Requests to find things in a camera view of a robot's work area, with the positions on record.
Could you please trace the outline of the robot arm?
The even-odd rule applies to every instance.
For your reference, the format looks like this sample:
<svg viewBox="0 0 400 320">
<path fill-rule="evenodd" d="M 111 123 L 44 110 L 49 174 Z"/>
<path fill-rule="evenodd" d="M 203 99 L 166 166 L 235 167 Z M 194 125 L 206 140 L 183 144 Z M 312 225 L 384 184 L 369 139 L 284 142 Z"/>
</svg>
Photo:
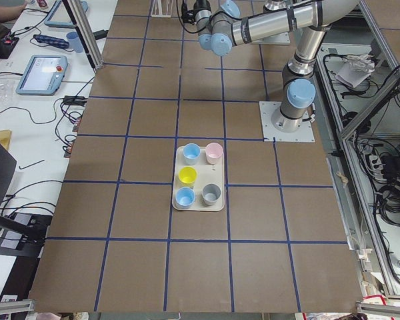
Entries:
<svg viewBox="0 0 400 320">
<path fill-rule="evenodd" d="M 282 71 L 284 97 L 271 123 L 284 133 L 296 132 L 316 90 L 310 78 L 316 56 L 331 25 L 350 13 L 357 1 L 266 1 L 261 13 L 242 17 L 234 1 L 212 11 L 208 1 L 196 1 L 193 19 L 204 50 L 226 56 L 232 48 L 247 44 L 283 44 L 282 36 L 300 30 L 296 50 Z"/>
</svg>

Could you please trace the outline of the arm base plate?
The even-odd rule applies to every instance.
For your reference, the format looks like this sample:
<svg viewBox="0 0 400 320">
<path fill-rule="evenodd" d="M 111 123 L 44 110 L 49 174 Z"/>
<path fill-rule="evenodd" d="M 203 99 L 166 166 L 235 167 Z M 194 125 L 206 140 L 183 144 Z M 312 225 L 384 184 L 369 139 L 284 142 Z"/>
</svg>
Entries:
<svg viewBox="0 0 400 320">
<path fill-rule="evenodd" d="M 302 118 L 286 118 L 279 101 L 260 101 L 259 110 L 263 140 L 269 142 L 314 143 L 310 114 L 305 110 Z"/>
</svg>

